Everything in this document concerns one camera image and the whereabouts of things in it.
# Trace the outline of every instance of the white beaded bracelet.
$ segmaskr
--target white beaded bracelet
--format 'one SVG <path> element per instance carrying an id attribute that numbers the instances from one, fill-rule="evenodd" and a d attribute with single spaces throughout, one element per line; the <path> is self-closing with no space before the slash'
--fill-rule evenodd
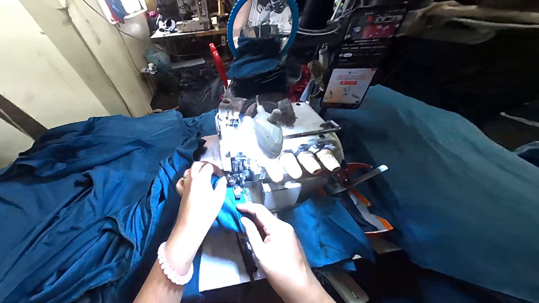
<path id="1" fill-rule="evenodd" d="M 191 278 L 193 277 L 193 263 L 191 263 L 191 266 L 189 267 L 189 272 L 187 272 L 186 275 L 181 276 L 177 274 L 172 267 L 170 267 L 170 264 L 167 262 L 167 259 L 165 258 L 165 245 L 167 242 L 161 243 L 159 246 L 159 249 L 157 250 L 157 260 L 159 260 L 159 264 L 161 264 L 161 268 L 163 269 L 163 273 L 167 278 L 169 278 L 172 283 L 177 285 L 185 285 Z"/>

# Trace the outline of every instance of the background sewing machine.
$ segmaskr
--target background sewing machine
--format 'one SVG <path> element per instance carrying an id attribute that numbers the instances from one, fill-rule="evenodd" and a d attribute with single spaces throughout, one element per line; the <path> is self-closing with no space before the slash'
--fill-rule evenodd
<path id="1" fill-rule="evenodd" d="M 206 0 L 177 0 L 181 20 L 176 22 L 178 32 L 208 30 L 211 27 Z"/>

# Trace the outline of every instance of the woman's left hand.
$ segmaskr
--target woman's left hand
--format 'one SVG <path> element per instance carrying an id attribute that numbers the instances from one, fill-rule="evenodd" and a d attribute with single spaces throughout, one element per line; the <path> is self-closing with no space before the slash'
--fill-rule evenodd
<path id="1" fill-rule="evenodd" d="M 176 184 L 182 201 L 179 205 L 178 220 L 207 227 L 207 232 L 223 206 L 226 194 L 226 178 L 222 177 L 215 190 L 211 185 L 211 175 L 224 176 L 217 166 L 200 161 L 186 170 Z"/>
<path id="2" fill-rule="evenodd" d="M 176 184 L 182 200 L 165 251 L 171 266 L 180 274 L 187 273 L 198 247 L 225 201 L 226 178 L 222 177 L 214 190 L 212 174 L 224 176 L 223 171 L 211 163 L 194 162 Z"/>

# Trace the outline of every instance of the poster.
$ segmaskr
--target poster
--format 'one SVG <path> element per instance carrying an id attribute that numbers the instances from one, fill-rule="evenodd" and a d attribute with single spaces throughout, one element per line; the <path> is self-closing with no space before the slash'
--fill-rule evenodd
<path id="1" fill-rule="evenodd" d="M 323 102 L 359 105 L 375 73 L 376 68 L 334 69 Z"/>

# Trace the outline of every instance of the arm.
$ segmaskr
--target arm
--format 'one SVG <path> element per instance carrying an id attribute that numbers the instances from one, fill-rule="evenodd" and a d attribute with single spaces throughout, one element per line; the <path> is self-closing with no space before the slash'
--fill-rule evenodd
<path id="1" fill-rule="evenodd" d="M 262 204 L 238 204 L 239 211 L 254 215 L 265 233 L 241 218 L 254 256 L 269 283 L 286 303 L 335 303 L 313 274 L 294 228 L 273 216 Z"/>
<path id="2" fill-rule="evenodd" d="M 223 172 L 212 164 L 195 162 L 176 184 L 182 201 L 176 225 L 167 240 L 165 257 L 180 275 L 189 271 L 202 240 L 223 206 L 226 179 L 219 180 L 214 190 L 210 182 L 212 174 L 222 176 Z M 135 302 L 178 303 L 183 288 L 183 285 L 176 285 L 167 278 L 156 260 Z"/>

